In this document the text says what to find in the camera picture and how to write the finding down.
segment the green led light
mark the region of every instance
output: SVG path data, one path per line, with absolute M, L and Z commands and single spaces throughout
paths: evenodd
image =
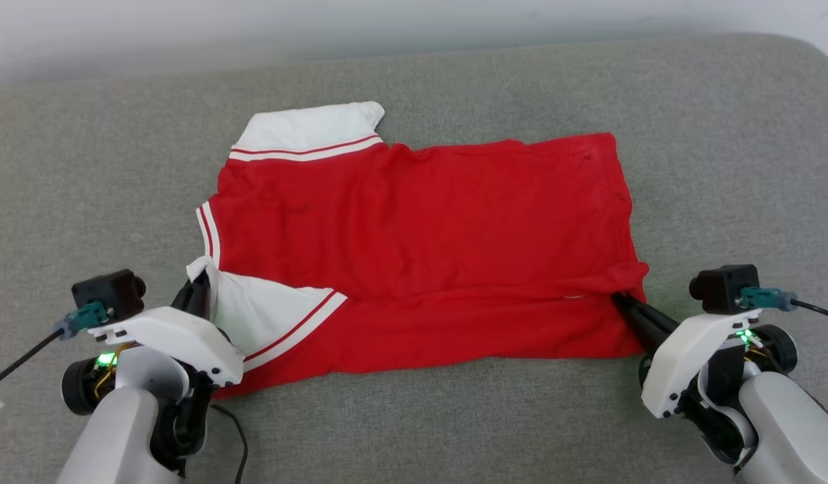
M 100 366 L 109 366 L 110 364 L 118 364 L 118 358 L 115 358 L 114 353 L 104 353 L 97 358 L 97 364 Z

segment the red stripe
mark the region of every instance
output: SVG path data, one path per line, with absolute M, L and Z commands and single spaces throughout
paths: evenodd
M 285 340 L 285 338 L 287 338 L 288 336 L 291 336 L 291 334 L 293 334 L 294 331 L 297 331 L 298 329 L 300 329 L 300 327 L 302 327 L 302 325 L 306 321 L 308 321 L 309 318 L 311 318 L 313 315 L 315 315 L 315 313 L 317 313 L 318 310 L 321 309 L 324 306 L 324 304 L 326 304 L 327 301 L 330 300 L 330 298 L 334 296 L 334 294 L 336 294 L 336 291 L 333 291 L 330 294 L 328 294 L 327 297 L 325 297 L 324 300 L 321 301 L 321 304 L 319 304 L 318 306 L 315 306 L 315 309 L 313 309 L 308 315 L 306 315 L 306 317 L 303 318 L 302 321 L 297 323 L 297 325 L 295 325 L 294 328 L 291 328 L 291 331 L 288 331 L 288 333 L 286 333 L 285 336 L 282 336 L 281 338 L 277 339 L 276 341 L 271 343 L 270 346 L 267 346 L 266 348 L 264 348 L 262 350 L 258 350 L 257 352 L 247 356 L 247 358 L 244 358 L 244 361 L 245 362 L 250 361 L 251 359 L 255 358 L 255 356 L 259 356 L 262 353 L 269 352 L 269 350 L 271 350 L 274 346 L 276 346 L 279 343 L 282 343 Z
M 207 248 L 210 251 L 209 256 L 213 257 L 213 238 L 211 237 L 211 226 L 207 223 L 207 217 L 204 216 L 204 205 L 199 206 L 201 212 L 201 221 L 204 223 L 204 233 L 207 235 Z
M 324 151 L 324 150 L 332 150 L 334 148 L 349 147 L 351 145 L 355 145 L 357 143 L 361 143 L 361 142 L 366 141 L 366 140 L 371 140 L 372 138 L 377 138 L 377 134 L 371 134 L 371 135 L 369 135 L 365 138 L 362 138 L 362 140 L 349 141 L 347 143 L 341 143 L 339 145 L 334 145 L 334 146 L 331 146 L 331 147 L 315 148 L 314 150 L 308 150 L 308 151 L 287 151 L 287 150 L 248 151 L 248 150 L 241 150 L 241 148 L 231 148 L 231 150 L 233 151 L 233 153 L 245 153 L 245 154 L 248 154 L 248 155 L 258 155 L 258 154 L 265 154 L 265 153 L 286 153 L 286 154 L 290 154 L 290 155 L 306 155 L 306 154 L 309 154 L 309 153 L 316 153 L 316 151 Z

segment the folded garment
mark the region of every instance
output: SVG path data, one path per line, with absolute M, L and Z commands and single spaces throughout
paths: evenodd
M 376 102 L 256 114 L 197 211 L 235 395 L 333 371 L 640 352 L 647 266 L 610 134 L 413 151 Z

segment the red fabric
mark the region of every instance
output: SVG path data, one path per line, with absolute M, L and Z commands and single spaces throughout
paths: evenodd
M 642 298 L 610 134 L 331 159 L 230 159 L 210 201 L 220 269 L 349 297 L 224 395 L 331 371 L 640 352 L 610 294 Z

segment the yellow wire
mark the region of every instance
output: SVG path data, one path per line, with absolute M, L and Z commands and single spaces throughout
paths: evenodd
M 121 355 L 121 352 L 123 350 L 130 348 L 131 346 L 131 343 L 125 343 L 121 344 L 121 346 L 118 346 L 118 349 L 115 350 L 115 357 L 112 358 L 112 362 L 109 364 L 109 370 L 107 370 L 106 374 L 104 374 L 103 377 L 100 378 L 100 381 L 97 382 L 97 386 L 93 388 L 93 395 L 96 399 L 100 399 L 100 387 L 102 387 L 103 383 L 106 383 L 106 381 L 109 380 L 109 378 L 112 377 L 112 375 L 115 373 L 115 361 L 118 360 L 118 356 Z

